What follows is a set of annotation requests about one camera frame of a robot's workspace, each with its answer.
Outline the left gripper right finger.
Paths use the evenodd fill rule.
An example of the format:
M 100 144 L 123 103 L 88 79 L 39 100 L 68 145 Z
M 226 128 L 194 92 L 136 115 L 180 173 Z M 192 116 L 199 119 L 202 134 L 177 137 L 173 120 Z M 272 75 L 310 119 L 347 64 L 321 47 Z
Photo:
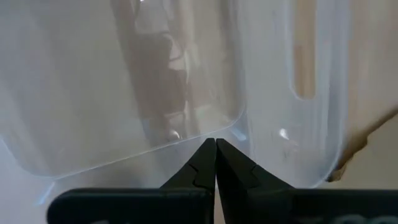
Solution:
M 226 223 L 397 223 L 396 190 L 298 189 L 216 140 Z

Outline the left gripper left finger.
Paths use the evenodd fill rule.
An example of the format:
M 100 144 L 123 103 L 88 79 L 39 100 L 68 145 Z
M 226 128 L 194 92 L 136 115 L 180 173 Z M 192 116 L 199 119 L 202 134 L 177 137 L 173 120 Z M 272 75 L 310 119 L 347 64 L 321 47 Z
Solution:
M 159 188 L 80 188 L 50 204 L 48 223 L 214 222 L 216 141 L 206 139 L 193 156 Z

